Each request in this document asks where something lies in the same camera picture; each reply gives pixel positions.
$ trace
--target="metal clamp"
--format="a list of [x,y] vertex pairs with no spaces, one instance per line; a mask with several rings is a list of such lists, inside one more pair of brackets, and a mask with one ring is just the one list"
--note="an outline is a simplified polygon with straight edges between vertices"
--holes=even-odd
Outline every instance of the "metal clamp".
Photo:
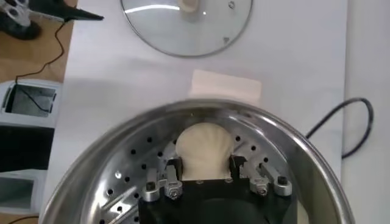
[[245,162],[239,169],[240,176],[249,178],[249,189],[255,194],[262,197],[268,194],[269,180],[267,177],[262,177],[257,170],[249,162]]
[[157,169],[149,169],[146,175],[146,185],[142,188],[144,201],[152,202],[160,198],[160,185],[157,180]]
[[165,195],[172,200],[176,200],[183,194],[183,184],[177,180],[176,169],[173,165],[166,167],[166,177]]
[[261,164],[260,173],[266,175],[274,185],[274,192],[279,196],[290,196],[293,192],[293,185],[288,181],[287,177],[279,174],[279,172],[268,164]]

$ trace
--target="stainless steel pot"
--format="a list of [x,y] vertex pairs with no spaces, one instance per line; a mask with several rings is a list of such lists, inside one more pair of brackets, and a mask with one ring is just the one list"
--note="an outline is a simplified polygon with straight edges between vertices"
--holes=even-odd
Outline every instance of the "stainless steel pot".
[[310,223],[355,223],[341,186],[320,153],[298,131],[261,109],[227,100],[187,100],[121,124],[72,165],[50,199],[43,224],[136,223],[148,167],[175,157],[178,135],[214,122],[236,138],[234,154],[272,164],[292,180]]

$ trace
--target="black power cord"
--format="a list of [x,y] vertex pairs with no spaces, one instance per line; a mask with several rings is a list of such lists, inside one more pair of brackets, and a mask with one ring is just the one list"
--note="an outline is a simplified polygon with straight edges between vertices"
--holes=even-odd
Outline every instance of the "black power cord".
[[372,124],[374,123],[374,109],[372,107],[372,104],[365,98],[351,98],[349,100],[344,101],[343,103],[340,103],[337,107],[334,107],[324,118],[322,118],[321,121],[319,121],[307,134],[306,138],[309,139],[319,128],[321,128],[335,113],[337,113],[339,110],[343,109],[344,107],[350,105],[351,103],[356,102],[362,102],[367,107],[368,111],[368,123],[366,127],[366,131],[364,132],[363,137],[360,139],[360,141],[357,143],[357,145],[349,152],[342,155],[342,159],[348,158],[355,154],[361,146],[367,141],[367,138],[369,137],[371,130],[372,130]]
[[38,218],[39,218],[39,216],[37,216],[37,215],[34,215],[34,216],[26,216],[26,217],[22,217],[22,218],[20,218],[20,219],[15,219],[14,221],[12,221],[12,222],[10,222],[10,223],[8,223],[8,224],[14,224],[14,223],[20,222],[20,221],[25,220],[25,219],[38,219]]
[[[63,45],[62,45],[60,39],[58,38],[58,34],[59,34],[60,30],[62,29],[62,27],[64,27],[65,24],[66,24],[67,22],[68,22],[68,21],[65,21],[64,23],[62,23],[61,26],[55,31],[55,34],[54,34],[55,39],[57,40],[58,44],[59,44],[60,47],[61,47],[61,52],[60,52],[60,54],[59,54],[58,56],[56,56],[54,59],[52,59],[51,61],[46,62],[46,63],[42,66],[42,68],[41,68],[39,71],[37,71],[37,72],[31,72],[31,73],[27,73],[27,74],[24,74],[24,75],[17,75],[17,76],[15,77],[15,87],[18,87],[18,79],[19,79],[19,78],[26,77],[26,76],[30,76],[30,75],[39,74],[39,73],[41,73],[41,72],[45,69],[45,67],[47,67],[48,65],[50,65],[51,63],[57,61],[59,58],[62,57],[62,55],[65,53],[65,50],[64,50],[64,48],[63,48]],[[21,90],[22,93],[24,93],[24,95],[26,95],[26,96],[27,96],[27,97],[28,97],[28,98],[29,98],[29,99],[38,107],[39,110],[44,111],[44,112],[46,112],[46,113],[49,113],[49,112],[50,112],[50,110],[43,109],[41,106],[39,106],[39,104],[34,100],[34,98],[33,98],[29,93],[27,93],[23,88],[19,88],[19,89]]]

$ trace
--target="white table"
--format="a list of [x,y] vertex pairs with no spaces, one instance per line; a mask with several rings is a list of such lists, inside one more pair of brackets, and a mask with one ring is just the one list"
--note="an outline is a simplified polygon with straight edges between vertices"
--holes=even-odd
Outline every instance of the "white table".
[[[390,220],[390,1],[349,3],[346,97],[364,96],[375,110],[374,128],[363,148],[342,164],[342,185],[356,223]],[[363,106],[345,114],[345,148],[350,149],[366,127]]]
[[[303,133],[340,103],[347,0],[254,1],[251,21],[234,45],[211,57],[182,59],[143,43],[118,1],[80,0],[80,8],[105,19],[75,23],[44,201],[72,162],[109,128],[186,98],[194,69],[261,81],[262,107]],[[339,176],[341,115],[313,142]]]

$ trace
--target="shell-shaped dough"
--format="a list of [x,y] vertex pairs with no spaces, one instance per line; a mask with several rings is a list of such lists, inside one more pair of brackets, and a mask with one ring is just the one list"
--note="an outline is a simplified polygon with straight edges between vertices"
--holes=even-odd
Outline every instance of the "shell-shaped dough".
[[231,134],[216,124],[199,123],[184,130],[176,143],[183,161],[182,180],[230,178],[233,145]]

